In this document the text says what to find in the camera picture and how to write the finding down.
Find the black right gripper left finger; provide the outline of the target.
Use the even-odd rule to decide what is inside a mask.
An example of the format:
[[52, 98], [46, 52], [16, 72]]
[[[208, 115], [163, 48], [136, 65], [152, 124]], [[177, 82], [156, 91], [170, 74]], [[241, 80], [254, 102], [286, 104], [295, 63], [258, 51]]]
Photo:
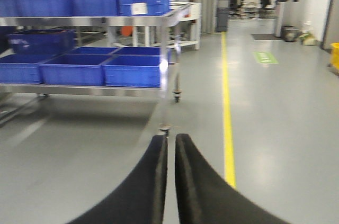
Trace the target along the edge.
[[120, 185], [70, 223], [162, 223], [168, 142], [153, 136], [140, 161]]

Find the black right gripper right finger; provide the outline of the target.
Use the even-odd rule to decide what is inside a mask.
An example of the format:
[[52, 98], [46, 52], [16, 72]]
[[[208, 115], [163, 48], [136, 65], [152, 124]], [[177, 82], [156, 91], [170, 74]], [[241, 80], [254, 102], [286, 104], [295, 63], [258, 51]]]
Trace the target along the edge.
[[284, 223], [233, 189], [206, 161], [189, 134], [175, 140], [180, 223]]

